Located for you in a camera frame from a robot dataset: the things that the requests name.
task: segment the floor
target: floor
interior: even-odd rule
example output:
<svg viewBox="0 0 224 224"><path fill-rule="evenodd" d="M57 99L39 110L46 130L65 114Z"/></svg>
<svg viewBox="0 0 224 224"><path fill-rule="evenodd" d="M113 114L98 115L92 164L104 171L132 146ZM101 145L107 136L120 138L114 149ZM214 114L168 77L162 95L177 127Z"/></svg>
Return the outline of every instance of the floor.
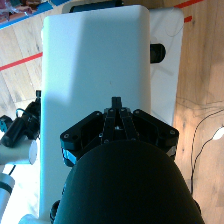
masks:
<svg viewBox="0 0 224 224"><path fill-rule="evenodd" d="M93 1L75 1L75 4L89 2ZM209 114L224 109L223 0L124 2L126 5L142 4L148 8L178 6L184 12L186 23L174 116L174 127L180 132L175 162L190 187L191 148L195 128ZM5 70L1 70L1 66L41 53L44 18L66 11L66 7L68 8L59 6L50 12L0 30L0 115L6 114L15 118L16 108L25 108L35 98L35 90L41 89L41 57ZM224 112L201 123L195 136L193 158L223 123ZM224 138L210 141L197 161L193 197L200 204L207 224L224 223L223 145ZM29 182L35 188L37 180L31 178ZM34 197L35 201L38 195L32 194L29 197ZM34 213L37 212L35 203L30 206Z"/></svg>

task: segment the metal part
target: metal part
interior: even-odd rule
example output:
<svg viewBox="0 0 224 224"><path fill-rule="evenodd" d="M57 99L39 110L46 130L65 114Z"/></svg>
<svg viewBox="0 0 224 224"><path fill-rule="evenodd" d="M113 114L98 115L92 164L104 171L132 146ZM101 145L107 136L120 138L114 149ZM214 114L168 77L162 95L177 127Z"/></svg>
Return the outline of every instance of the metal part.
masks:
<svg viewBox="0 0 224 224"><path fill-rule="evenodd" d="M171 149L166 153L169 157L174 156L176 154L177 147L173 146Z"/></svg>
<svg viewBox="0 0 224 224"><path fill-rule="evenodd" d="M171 135L175 135L175 131L174 130L170 130L170 134Z"/></svg>
<svg viewBox="0 0 224 224"><path fill-rule="evenodd" d="M64 135L64 138L68 138L68 137L69 137L69 134L65 134L65 135Z"/></svg>

